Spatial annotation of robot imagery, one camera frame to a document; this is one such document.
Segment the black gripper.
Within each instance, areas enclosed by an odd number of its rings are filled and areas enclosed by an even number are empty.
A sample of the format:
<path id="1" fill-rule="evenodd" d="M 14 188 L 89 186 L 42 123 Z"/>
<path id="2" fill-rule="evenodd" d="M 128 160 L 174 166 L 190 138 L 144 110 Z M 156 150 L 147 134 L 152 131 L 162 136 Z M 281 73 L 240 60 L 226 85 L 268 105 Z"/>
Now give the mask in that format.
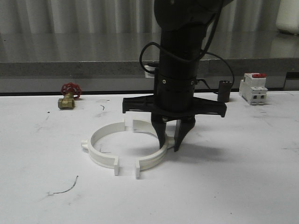
<path id="1" fill-rule="evenodd" d="M 177 152 L 185 136 L 194 128 L 197 114 L 225 117 L 223 102 L 194 97 L 196 77 L 175 79 L 155 70 L 154 94 L 124 98 L 122 112 L 151 112 L 151 124 L 156 131 L 159 147 L 165 143 L 166 122 L 163 117 L 179 119 L 176 122 L 174 151 Z"/>

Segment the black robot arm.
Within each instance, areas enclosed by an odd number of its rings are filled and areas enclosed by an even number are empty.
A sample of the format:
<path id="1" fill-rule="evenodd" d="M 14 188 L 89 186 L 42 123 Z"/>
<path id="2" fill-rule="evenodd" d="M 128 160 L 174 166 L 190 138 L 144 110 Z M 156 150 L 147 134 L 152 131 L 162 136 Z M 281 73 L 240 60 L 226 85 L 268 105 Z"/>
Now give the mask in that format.
<path id="1" fill-rule="evenodd" d="M 159 144 L 165 143 L 169 121 L 176 121 L 174 149 L 195 125 L 195 115 L 225 116 L 226 105 L 194 97 L 202 46 L 209 25 L 217 26 L 226 0 L 156 0 L 155 18 L 161 27 L 159 64 L 153 71 L 154 93 L 125 98 L 122 110 L 150 112 Z"/>

